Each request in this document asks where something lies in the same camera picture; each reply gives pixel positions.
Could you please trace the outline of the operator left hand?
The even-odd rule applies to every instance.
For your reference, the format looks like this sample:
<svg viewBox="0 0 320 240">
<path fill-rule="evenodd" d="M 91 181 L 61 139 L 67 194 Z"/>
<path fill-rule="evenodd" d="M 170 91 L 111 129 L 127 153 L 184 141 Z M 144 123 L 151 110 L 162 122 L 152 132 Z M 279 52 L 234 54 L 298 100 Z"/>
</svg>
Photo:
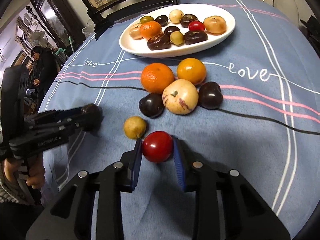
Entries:
<svg viewBox="0 0 320 240">
<path fill-rule="evenodd" d="M 40 189 L 45 183 L 45 168 L 43 165 L 43 154 L 31 158 L 28 165 L 24 167 L 20 160 L 5 159 L 1 162 L 4 178 L 12 185 L 17 184 L 18 173 L 28 176 L 26 184 L 33 189 Z"/>
</svg>

